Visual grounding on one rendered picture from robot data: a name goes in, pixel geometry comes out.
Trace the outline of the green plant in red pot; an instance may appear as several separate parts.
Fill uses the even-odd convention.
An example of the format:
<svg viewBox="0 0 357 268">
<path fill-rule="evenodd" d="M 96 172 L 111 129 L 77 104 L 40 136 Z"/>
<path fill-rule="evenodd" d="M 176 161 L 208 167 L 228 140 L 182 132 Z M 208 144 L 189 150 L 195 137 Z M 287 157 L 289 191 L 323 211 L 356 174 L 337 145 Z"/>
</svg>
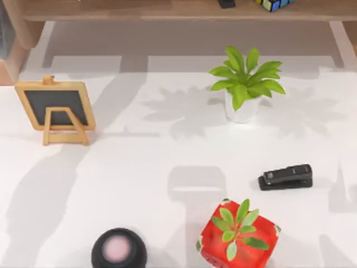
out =
<svg viewBox="0 0 357 268">
<path fill-rule="evenodd" d="M 215 268 L 265 268 L 281 228 L 250 210 L 250 200 L 228 198 L 218 205 L 196 243 L 196 250 Z"/>
</svg>

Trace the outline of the multicoloured puzzle cube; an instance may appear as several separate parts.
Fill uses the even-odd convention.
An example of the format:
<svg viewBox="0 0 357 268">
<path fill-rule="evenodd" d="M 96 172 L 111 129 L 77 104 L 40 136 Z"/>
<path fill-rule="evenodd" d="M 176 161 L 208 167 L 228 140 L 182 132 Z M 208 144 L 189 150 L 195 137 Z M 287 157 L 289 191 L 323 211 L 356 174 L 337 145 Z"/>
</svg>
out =
<svg viewBox="0 0 357 268">
<path fill-rule="evenodd" d="M 253 0 L 253 2 L 260 5 L 268 12 L 274 12 L 278 9 L 288 6 L 291 3 L 294 3 L 295 0 Z"/>
</svg>

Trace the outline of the black round pot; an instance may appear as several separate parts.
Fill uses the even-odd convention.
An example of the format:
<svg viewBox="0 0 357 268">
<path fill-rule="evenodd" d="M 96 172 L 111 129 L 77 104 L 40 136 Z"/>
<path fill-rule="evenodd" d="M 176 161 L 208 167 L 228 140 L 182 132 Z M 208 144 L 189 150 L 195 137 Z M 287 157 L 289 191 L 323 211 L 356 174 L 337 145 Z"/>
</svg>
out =
<svg viewBox="0 0 357 268">
<path fill-rule="evenodd" d="M 113 228 L 95 241 L 92 268 L 146 268 L 147 249 L 138 234 L 127 228 Z"/>
</svg>

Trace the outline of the green plant in white pot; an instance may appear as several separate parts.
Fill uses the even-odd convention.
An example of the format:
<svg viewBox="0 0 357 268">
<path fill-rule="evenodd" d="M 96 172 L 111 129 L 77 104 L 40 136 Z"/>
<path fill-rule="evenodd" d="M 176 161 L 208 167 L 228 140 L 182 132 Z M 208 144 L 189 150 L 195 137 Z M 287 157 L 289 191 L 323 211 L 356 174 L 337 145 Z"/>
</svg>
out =
<svg viewBox="0 0 357 268">
<path fill-rule="evenodd" d="M 259 64 L 259 50 L 252 48 L 246 57 L 234 46 L 227 46 L 228 57 L 223 65 L 212 68 L 209 74 L 219 78 L 210 88 L 217 92 L 223 90 L 227 118 L 235 123 L 247 123 L 256 114 L 263 97 L 272 93 L 285 94 L 278 82 L 282 62 L 276 60 Z"/>
</svg>

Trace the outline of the wooden shelf unit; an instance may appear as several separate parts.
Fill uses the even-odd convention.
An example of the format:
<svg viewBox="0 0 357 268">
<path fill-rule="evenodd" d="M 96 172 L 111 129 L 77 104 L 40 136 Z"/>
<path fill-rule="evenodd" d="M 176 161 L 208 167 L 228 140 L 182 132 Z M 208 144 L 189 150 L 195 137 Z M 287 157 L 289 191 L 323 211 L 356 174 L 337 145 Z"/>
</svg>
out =
<svg viewBox="0 0 357 268">
<path fill-rule="evenodd" d="M 269 54 L 322 54 L 326 23 L 342 23 L 354 55 L 339 67 L 357 70 L 357 0 L 294 0 L 274 12 L 259 0 L 0 0 L 16 34 L 18 79 L 71 80 L 140 73 L 150 57 L 221 54 L 219 38 Z"/>
</svg>

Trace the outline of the wooden framed blackboard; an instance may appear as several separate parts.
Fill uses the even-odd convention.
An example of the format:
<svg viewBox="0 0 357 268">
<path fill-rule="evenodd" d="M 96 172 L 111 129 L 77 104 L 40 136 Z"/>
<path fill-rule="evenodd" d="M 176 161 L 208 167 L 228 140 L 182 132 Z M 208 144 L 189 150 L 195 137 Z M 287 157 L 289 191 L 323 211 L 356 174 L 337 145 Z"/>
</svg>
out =
<svg viewBox="0 0 357 268">
<path fill-rule="evenodd" d="M 85 83 L 44 76 L 40 82 L 17 82 L 15 91 L 33 129 L 43 132 L 43 145 L 89 144 L 86 131 L 96 123 Z"/>
</svg>

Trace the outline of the black stapler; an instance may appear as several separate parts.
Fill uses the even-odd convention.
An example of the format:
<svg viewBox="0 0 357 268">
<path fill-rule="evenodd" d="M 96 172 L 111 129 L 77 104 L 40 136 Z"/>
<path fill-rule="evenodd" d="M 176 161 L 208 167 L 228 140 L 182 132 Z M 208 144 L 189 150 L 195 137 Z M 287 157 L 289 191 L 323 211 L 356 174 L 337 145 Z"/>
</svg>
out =
<svg viewBox="0 0 357 268">
<path fill-rule="evenodd" d="M 311 188 L 312 167 L 301 164 L 266 171 L 258 178 L 258 184 L 262 191 Z"/>
</svg>

